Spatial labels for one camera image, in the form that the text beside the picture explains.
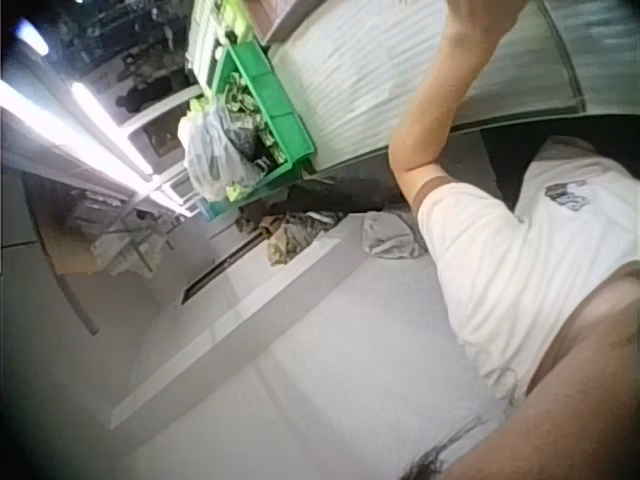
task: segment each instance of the plastic bag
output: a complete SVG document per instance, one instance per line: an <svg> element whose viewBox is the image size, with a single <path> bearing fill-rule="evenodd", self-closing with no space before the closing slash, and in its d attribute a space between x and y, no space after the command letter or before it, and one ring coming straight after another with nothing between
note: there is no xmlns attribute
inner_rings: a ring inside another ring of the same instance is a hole
<svg viewBox="0 0 640 480"><path fill-rule="evenodd" d="M232 121L227 108L216 106L188 117L182 125L185 167L191 183L210 202L226 198L227 188L250 190L262 173L249 161L255 130Z"/></svg>

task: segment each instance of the hair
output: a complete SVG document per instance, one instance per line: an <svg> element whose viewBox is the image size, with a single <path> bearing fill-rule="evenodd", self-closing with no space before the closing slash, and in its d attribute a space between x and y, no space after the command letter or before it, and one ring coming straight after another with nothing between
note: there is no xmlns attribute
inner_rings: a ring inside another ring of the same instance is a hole
<svg viewBox="0 0 640 480"><path fill-rule="evenodd" d="M413 462L400 480L437 480L444 471L444 461L441 458L443 452L484 423L480 417L475 417L448 440L438 443Z"/></svg>

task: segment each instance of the ceiling light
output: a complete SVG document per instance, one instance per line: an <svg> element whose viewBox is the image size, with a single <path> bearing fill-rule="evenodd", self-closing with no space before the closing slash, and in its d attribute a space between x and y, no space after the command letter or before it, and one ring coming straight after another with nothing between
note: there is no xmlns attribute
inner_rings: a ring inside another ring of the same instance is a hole
<svg viewBox="0 0 640 480"><path fill-rule="evenodd" d="M68 124L33 104L5 82L0 81L0 105L55 145L66 149L91 168L139 193L148 193L147 183L120 159L99 144L87 140Z"/></svg>
<svg viewBox="0 0 640 480"><path fill-rule="evenodd" d="M91 94L91 92L82 83L74 83L71 85L71 92L74 98L85 111L89 118L100 128L127 157L147 175L153 173L153 168L140 155L140 152L129 141L126 134L120 130L107 111L100 105L100 102Z"/></svg>
<svg viewBox="0 0 640 480"><path fill-rule="evenodd" d="M33 48L41 57L49 53L49 46L44 41L42 35L38 33L33 25L24 18L18 22L16 36Z"/></svg>

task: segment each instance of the hand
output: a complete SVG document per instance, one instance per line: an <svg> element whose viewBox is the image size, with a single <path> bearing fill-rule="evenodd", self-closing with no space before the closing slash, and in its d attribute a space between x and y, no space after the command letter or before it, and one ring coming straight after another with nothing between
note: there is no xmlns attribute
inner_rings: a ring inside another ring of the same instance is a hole
<svg viewBox="0 0 640 480"><path fill-rule="evenodd" d="M446 32L454 41L495 48L516 24L527 0L447 0Z"/></svg>

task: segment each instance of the green plastic crate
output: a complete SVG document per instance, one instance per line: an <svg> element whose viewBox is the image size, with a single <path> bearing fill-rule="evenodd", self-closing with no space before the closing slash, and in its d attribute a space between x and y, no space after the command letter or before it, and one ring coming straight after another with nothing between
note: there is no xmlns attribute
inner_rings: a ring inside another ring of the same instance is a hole
<svg viewBox="0 0 640 480"><path fill-rule="evenodd" d="M239 72L247 82L267 125L287 159L256 185L256 189L267 187L263 189L266 194L271 180L294 167L302 168L308 164L316 153L316 147L271 63L255 39L226 48L218 62L211 91L215 95L224 93L229 77L234 72Z"/></svg>

